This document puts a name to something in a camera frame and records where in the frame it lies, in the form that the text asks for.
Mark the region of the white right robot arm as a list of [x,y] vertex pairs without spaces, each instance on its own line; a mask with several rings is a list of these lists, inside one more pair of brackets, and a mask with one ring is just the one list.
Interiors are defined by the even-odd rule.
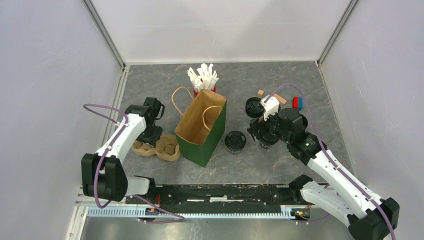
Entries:
[[294,108],[283,108],[272,115],[252,119],[248,132],[255,141],[269,148],[282,141],[290,154],[319,174],[332,190],[306,175],[293,180],[289,199],[304,201],[325,210],[347,228],[355,240],[395,239],[400,205],[392,198],[381,198],[361,183],[332,154],[316,134],[306,130],[308,121]]

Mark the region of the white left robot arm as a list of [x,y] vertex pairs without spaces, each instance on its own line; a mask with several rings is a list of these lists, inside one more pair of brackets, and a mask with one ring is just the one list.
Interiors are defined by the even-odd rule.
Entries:
[[155,181],[144,176],[127,176],[123,162],[135,141],[151,147],[160,139],[163,129],[156,125],[165,106],[155,97],[147,97],[142,105],[131,104],[125,111],[107,106],[122,114],[122,121],[111,137],[95,152],[81,159],[83,194],[93,197],[98,208],[137,195],[145,204],[157,198]]

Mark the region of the green paper bag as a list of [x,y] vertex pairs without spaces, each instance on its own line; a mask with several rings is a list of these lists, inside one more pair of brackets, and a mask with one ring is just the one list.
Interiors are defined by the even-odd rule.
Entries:
[[[174,95],[181,89],[191,97],[185,112],[174,100]],[[205,168],[225,132],[227,99],[206,89],[193,97],[187,87],[181,86],[172,93],[171,100],[182,116],[174,130],[180,152],[185,159]]]

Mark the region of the black coffee cup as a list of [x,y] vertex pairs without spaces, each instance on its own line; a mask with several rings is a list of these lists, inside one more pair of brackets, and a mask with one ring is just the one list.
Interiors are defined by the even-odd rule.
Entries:
[[260,138],[259,139],[259,145],[264,149],[269,149],[273,145],[275,145],[278,141],[279,141],[278,138],[271,139],[271,140],[265,139],[265,138]]
[[239,154],[243,148],[228,148],[229,152],[232,154]]

